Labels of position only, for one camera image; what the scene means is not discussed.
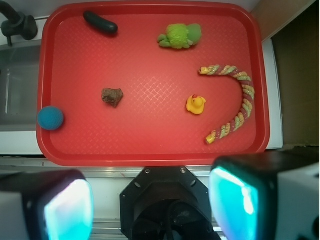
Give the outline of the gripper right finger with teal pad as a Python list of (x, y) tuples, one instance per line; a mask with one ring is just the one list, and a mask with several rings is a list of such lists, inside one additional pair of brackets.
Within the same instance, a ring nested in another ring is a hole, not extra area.
[(229, 240), (317, 240), (320, 159), (316, 152), (221, 156), (208, 181), (214, 218)]

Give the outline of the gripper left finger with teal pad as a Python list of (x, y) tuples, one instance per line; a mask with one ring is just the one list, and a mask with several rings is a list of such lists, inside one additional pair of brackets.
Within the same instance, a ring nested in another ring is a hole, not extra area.
[(88, 240), (92, 187), (76, 169), (0, 176), (2, 240)]

